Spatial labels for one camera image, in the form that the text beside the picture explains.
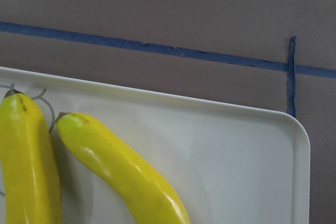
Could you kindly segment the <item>yellow banana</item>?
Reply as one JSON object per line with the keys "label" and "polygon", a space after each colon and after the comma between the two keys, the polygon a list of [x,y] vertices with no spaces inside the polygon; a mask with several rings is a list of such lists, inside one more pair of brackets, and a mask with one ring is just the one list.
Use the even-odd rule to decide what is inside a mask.
{"label": "yellow banana", "polygon": [[171,184],[96,118],[61,112],[57,132],[69,152],[125,202],[136,223],[190,223]]}
{"label": "yellow banana", "polygon": [[15,89],[1,102],[6,223],[62,223],[54,148],[37,104]]}

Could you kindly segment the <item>cream bear tray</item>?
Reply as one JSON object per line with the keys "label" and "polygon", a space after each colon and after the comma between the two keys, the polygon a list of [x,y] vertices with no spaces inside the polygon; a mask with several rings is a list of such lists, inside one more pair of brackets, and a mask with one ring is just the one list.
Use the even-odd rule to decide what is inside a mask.
{"label": "cream bear tray", "polygon": [[1,68],[48,124],[60,112],[100,120],[172,184],[192,223],[308,223],[310,142],[278,111]]}

